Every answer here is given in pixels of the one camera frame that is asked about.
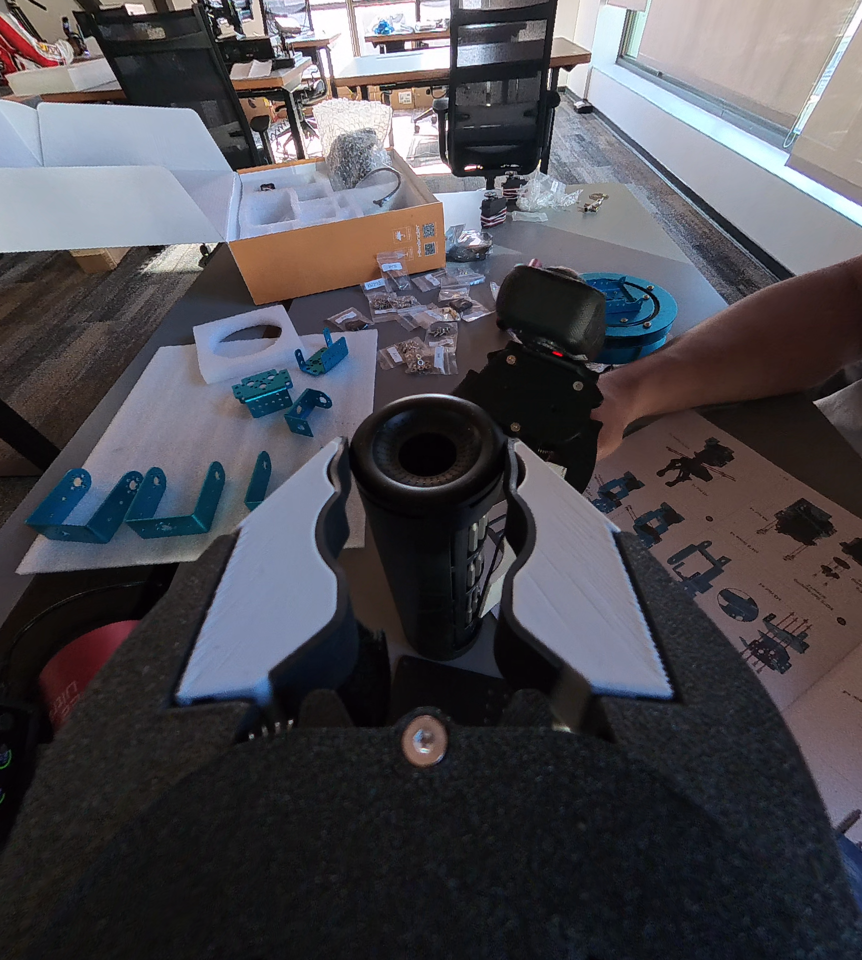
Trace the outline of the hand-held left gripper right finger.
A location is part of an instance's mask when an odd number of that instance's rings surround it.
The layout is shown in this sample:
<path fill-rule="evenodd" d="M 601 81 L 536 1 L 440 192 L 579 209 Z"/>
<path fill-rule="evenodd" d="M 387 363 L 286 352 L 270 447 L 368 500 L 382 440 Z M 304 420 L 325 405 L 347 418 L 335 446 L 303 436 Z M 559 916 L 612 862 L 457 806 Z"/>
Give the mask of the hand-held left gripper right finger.
<path fill-rule="evenodd" d="M 673 702 L 617 527 L 523 441 L 510 439 L 506 545 L 495 658 L 544 690 L 557 719 L 600 730 L 600 697 Z"/>

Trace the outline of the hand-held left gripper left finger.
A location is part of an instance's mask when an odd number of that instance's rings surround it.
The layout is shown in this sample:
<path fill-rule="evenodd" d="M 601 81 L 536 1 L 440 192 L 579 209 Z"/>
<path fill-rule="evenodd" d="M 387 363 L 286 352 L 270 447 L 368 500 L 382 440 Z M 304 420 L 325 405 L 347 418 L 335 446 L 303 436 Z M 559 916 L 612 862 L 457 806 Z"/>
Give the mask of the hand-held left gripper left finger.
<path fill-rule="evenodd" d="M 351 672 L 348 441 L 331 440 L 256 508 L 237 539 L 174 693 L 182 706 L 299 696 Z"/>

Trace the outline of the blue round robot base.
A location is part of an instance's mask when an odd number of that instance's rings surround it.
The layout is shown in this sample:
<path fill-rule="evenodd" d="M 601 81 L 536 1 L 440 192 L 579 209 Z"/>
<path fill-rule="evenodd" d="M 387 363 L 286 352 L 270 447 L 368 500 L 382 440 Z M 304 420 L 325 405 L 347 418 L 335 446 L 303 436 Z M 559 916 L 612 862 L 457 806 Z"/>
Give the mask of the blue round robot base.
<path fill-rule="evenodd" d="M 658 350 L 665 343 L 668 331 L 677 317 L 678 307 L 674 297 L 663 287 L 646 279 L 618 272 L 585 272 L 581 274 L 581 279 L 593 287 L 591 282 L 602 276 L 627 277 L 644 286 L 651 293 L 652 299 L 644 304 L 636 317 L 627 321 L 608 319 L 605 316 L 605 341 L 603 348 L 594 358 L 595 362 L 605 365 L 627 364 Z"/>

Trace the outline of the small blue U bracket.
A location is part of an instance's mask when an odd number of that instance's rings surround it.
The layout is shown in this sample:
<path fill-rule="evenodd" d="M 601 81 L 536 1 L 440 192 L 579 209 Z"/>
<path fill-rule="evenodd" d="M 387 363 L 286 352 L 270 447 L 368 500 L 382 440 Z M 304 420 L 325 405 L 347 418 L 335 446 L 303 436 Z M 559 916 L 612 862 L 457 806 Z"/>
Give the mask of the small blue U bracket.
<path fill-rule="evenodd" d="M 637 317 L 642 307 L 652 300 L 651 293 L 644 286 L 632 282 L 626 275 L 602 275 L 590 285 L 605 296 L 605 316 L 609 320 L 627 322 Z"/>

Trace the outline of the black bit holder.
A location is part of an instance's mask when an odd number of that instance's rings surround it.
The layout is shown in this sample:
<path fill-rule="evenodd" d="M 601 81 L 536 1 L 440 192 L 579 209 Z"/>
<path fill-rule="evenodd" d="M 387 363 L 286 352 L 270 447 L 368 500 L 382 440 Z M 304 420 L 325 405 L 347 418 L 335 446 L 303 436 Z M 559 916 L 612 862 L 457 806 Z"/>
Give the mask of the black bit holder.
<path fill-rule="evenodd" d="M 478 405 L 430 393 L 389 403 L 351 440 L 405 637 L 431 660 L 460 657 L 480 628 L 487 515 L 504 497 L 506 445 Z"/>

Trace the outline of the person's right forearm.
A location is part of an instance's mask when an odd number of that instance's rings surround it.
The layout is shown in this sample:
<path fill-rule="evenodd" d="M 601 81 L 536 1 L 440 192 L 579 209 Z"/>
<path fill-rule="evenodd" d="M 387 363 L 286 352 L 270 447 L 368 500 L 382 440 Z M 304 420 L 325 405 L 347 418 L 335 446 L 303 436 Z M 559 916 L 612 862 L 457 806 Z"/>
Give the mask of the person's right forearm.
<path fill-rule="evenodd" d="M 773 284 L 629 366 L 653 415 L 817 386 L 862 361 L 862 255 Z"/>

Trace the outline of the grey desk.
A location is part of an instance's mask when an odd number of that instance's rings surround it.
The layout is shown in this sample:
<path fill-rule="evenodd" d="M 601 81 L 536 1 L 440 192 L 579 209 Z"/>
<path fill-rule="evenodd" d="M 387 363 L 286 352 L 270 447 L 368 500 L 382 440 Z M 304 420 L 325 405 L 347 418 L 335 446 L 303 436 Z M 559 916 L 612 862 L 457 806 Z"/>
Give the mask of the grey desk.
<path fill-rule="evenodd" d="M 607 174 L 591 215 L 592 239 L 675 260 L 702 319 L 775 281 L 689 203 L 656 207 Z M 222 249 L 199 267 L 190 246 L 136 248 L 111 272 L 84 275 L 66 253 L 7 255 L 0 267 L 0 397 L 60 447 L 59 473 L 82 465 L 161 346 L 190 343 L 192 328 L 252 310 Z M 809 400 L 779 398 L 707 418 L 809 487 L 862 518 L 862 460 Z M 0 472 L 19 472 L 0 440 Z M 16 568 L 30 544 L 24 507 L 37 478 L 0 478 L 0 629 L 32 582 Z"/>

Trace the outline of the person's right hand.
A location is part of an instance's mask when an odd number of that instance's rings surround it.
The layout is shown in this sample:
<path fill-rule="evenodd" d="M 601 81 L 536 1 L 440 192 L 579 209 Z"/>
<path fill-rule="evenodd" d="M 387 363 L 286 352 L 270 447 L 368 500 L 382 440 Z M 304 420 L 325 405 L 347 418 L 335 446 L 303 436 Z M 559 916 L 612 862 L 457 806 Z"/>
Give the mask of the person's right hand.
<path fill-rule="evenodd" d="M 631 366 L 602 373 L 597 382 L 602 401 L 590 413 L 600 428 L 597 435 L 597 458 L 614 453 L 622 443 L 627 427 L 643 417 L 653 415 L 644 379 Z"/>

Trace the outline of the pile of labelled screw bags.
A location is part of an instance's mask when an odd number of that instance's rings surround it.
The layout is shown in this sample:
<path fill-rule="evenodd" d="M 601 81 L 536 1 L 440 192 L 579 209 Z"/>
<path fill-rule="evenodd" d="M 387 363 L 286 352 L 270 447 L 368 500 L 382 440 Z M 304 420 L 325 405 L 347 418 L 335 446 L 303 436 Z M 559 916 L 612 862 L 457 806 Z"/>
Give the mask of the pile of labelled screw bags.
<path fill-rule="evenodd" d="M 378 365 L 382 369 L 402 368 L 412 375 L 458 374 L 462 323 L 493 313 L 480 299 L 485 275 L 468 265 L 409 275 L 397 254 L 381 254 L 377 260 L 379 277 L 361 286 L 365 310 L 342 308 L 325 324 L 331 329 L 357 332 L 395 321 L 408 336 L 379 349 Z"/>

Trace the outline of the white instruction booklet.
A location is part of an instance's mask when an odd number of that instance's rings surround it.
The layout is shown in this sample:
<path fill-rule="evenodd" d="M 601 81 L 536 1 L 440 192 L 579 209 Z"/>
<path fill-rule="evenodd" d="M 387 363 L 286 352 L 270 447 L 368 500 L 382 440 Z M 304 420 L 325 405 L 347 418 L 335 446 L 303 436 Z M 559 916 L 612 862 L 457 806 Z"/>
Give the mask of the white instruction booklet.
<path fill-rule="evenodd" d="M 696 413 L 625 439 L 585 495 L 731 641 L 862 847 L 862 519 Z"/>

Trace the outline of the silver antistatic bag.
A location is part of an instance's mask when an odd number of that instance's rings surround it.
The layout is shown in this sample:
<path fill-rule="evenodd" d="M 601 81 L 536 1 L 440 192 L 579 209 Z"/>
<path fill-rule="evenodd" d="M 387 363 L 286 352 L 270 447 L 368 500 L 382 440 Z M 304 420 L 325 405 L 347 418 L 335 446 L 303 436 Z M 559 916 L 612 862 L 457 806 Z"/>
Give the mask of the silver antistatic bag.
<path fill-rule="evenodd" d="M 445 233 L 445 257 L 448 262 L 467 263 L 485 260 L 494 246 L 492 234 L 463 224 L 449 227 Z"/>

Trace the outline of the white foam sheet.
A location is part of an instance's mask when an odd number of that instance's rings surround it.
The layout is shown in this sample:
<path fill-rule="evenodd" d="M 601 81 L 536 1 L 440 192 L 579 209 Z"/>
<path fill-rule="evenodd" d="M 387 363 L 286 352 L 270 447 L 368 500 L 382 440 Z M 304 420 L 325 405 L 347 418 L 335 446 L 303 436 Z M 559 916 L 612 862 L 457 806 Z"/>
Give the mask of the white foam sheet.
<path fill-rule="evenodd" d="M 253 418 L 233 396 L 231 382 L 208 385 L 200 375 L 196 348 L 162 346 L 149 361 L 83 467 L 92 486 L 69 522 L 81 524 L 129 471 L 159 467 L 166 489 L 155 513 L 187 515 L 194 508 L 206 469 L 221 463 L 225 485 L 211 530 L 199 535 L 144 539 L 123 524 L 107 544 L 61 543 L 38 536 L 17 566 L 18 574 L 98 570 L 194 561 L 221 534 L 247 515 L 245 495 L 260 451 L 272 466 L 268 494 L 337 436 L 352 437 L 374 409 L 377 330 L 345 336 L 347 359 L 322 377 L 289 366 L 294 396 L 306 388 L 332 400 L 309 417 L 313 436 L 292 434 L 282 413 Z"/>

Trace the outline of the clear plastic wrapper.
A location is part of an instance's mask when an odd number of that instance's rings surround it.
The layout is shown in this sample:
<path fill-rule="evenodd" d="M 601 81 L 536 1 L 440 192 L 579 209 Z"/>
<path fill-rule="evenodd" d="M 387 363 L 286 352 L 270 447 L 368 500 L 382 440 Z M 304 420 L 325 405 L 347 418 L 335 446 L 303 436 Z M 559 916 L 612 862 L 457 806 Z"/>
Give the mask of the clear plastic wrapper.
<path fill-rule="evenodd" d="M 527 179 L 515 200 L 515 210 L 510 214 L 514 221 L 545 222 L 546 210 L 568 210 L 574 207 L 581 190 L 570 190 L 554 177 L 535 171 Z"/>

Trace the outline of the red cylindrical case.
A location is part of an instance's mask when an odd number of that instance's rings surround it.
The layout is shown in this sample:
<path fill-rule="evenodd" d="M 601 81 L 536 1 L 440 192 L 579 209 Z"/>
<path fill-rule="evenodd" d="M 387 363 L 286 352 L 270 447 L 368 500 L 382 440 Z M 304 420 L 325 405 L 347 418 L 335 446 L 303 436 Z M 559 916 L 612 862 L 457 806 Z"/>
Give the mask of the red cylindrical case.
<path fill-rule="evenodd" d="M 92 679 L 139 624 L 125 619 L 73 639 L 42 668 L 38 687 L 54 733 L 65 725 Z"/>

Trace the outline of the orange cardboard box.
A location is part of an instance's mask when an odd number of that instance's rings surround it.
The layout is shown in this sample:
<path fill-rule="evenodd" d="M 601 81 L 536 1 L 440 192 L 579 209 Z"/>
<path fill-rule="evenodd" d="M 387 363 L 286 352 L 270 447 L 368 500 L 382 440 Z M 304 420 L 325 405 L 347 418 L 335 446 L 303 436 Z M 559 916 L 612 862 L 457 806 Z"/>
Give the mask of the orange cardboard box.
<path fill-rule="evenodd" d="M 0 100 L 0 253 L 226 242 L 257 305 L 445 264 L 442 204 L 237 238 L 241 175 L 192 109 Z"/>

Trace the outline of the black office chair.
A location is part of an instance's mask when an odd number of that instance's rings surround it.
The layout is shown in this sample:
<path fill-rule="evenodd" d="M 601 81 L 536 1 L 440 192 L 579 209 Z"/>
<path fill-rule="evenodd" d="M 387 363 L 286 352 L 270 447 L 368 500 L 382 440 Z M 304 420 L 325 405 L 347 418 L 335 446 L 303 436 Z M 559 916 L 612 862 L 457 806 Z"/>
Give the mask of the black office chair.
<path fill-rule="evenodd" d="M 142 15 L 123 7 L 76 11 L 75 18 L 95 38 L 130 104 L 194 110 L 235 171 L 274 162 L 257 146 L 199 4 Z"/>
<path fill-rule="evenodd" d="M 448 92 L 437 99 L 440 158 L 488 189 L 539 165 L 548 118 L 556 2 L 452 1 Z"/>

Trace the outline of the bubble wrap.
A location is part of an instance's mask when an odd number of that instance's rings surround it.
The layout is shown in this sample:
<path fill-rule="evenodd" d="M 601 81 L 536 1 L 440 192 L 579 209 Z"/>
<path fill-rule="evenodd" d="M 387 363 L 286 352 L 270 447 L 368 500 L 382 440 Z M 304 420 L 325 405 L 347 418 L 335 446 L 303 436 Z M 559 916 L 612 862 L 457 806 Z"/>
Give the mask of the bubble wrap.
<path fill-rule="evenodd" d="M 366 175 L 391 166 L 385 139 L 392 128 L 392 108 L 379 101 L 330 99 L 316 104 L 313 115 L 331 185 L 357 186 Z"/>

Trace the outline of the white foam box insert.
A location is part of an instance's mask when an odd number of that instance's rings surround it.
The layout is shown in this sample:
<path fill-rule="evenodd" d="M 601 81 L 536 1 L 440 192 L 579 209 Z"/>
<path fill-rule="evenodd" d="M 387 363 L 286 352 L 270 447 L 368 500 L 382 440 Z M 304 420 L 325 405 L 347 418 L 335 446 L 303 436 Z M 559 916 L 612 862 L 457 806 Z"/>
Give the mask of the white foam box insert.
<path fill-rule="evenodd" d="M 350 189 L 336 190 L 323 162 L 241 174 L 241 184 L 239 239 L 283 234 L 428 202 L 421 184 L 392 165 L 372 171 Z"/>

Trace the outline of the window with roller blind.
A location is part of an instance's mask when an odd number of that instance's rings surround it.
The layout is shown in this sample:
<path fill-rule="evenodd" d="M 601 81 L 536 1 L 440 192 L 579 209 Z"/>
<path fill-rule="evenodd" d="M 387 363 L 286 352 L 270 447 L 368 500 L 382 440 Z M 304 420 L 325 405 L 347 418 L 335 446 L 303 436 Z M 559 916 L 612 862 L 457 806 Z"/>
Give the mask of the window with roller blind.
<path fill-rule="evenodd" d="M 793 169 L 862 206 L 862 2 L 635 5 L 633 64 L 783 134 Z"/>

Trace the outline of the red white jersey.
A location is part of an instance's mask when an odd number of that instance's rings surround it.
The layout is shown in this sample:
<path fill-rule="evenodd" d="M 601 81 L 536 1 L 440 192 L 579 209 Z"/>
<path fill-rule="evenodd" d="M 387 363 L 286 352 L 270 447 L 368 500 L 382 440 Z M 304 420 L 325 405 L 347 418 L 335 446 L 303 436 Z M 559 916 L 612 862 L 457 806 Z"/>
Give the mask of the red white jersey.
<path fill-rule="evenodd" d="M 66 40 L 47 43 L 35 36 L 9 12 L 0 12 L 0 72 L 3 75 L 27 69 L 66 66 L 76 54 Z"/>

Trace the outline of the large blue U bracket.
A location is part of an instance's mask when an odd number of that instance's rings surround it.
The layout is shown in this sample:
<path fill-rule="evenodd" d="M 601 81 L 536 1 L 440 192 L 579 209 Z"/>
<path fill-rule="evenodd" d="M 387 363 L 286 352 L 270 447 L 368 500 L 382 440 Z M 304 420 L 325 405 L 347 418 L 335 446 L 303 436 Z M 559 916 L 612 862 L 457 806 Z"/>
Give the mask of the large blue U bracket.
<path fill-rule="evenodd" d="M 267 496 L 272 477 L 272 461 L 267 450 L 261 450 L 255 459 L 245 492 L 245 507 L 252 512 Z"/>
<path fill-rule="evenodd" d="M 125 523 L 141 538 L 193 536 L 208 533 L 226 482 L 224 467 L 219 461 L 209 464 L 200 487 L 195 509 L 179 516 L 157 517 L 167 487 L 164 470 L 154 466 L 144 475 L 125 515 Z"/>
<path fill-rule="evenodd" d="M 125 473 L 89 520 L 76 525 L 66 519 L 89 492 L 92 481 L 84 468 L 68 470 L 25 523 L 52 541 L 106 544 L 125 521 L 142 480 L 139 471 Z"/>

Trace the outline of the blue wide U bracket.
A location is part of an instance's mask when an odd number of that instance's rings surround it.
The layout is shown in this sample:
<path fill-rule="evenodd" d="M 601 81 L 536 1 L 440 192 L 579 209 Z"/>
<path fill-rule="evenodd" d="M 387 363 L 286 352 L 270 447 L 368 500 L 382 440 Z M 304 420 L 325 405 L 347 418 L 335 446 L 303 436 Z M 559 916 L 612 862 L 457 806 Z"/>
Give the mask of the blue wide U bracket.
<path fill-rule="evenodd" d="M 293 381 L 287 369 L 270 369 L 246 376 L 232 387 L 234 397 L 249 414 L 259 419 L 293 405 Z"/>

